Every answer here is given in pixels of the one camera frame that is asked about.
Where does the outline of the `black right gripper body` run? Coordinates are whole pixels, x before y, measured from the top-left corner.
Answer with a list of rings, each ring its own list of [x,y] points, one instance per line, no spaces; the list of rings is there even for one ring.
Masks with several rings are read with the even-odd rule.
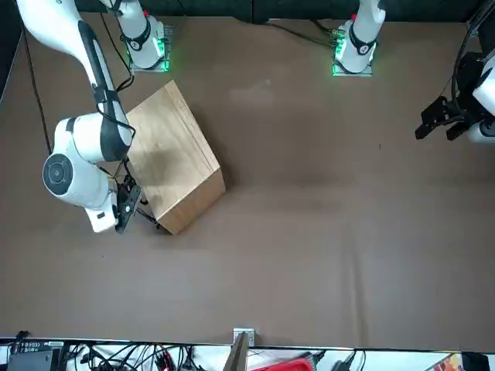
[[[136,207],[141,199],[142,190],[138,185],[120,185],[117,194],[118,223],[117,233],[125,232],[129,220],[134,216]]]

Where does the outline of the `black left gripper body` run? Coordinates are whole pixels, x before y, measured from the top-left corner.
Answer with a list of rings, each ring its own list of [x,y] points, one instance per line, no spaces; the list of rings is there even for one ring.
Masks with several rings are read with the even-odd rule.
[[[459,114],[464,121],[475,124],[483,110],[473,97],[473,91],[483,71],[483,54],[481,52],[467,52],[459,61],[453,80],[456,83],[456,101]]]

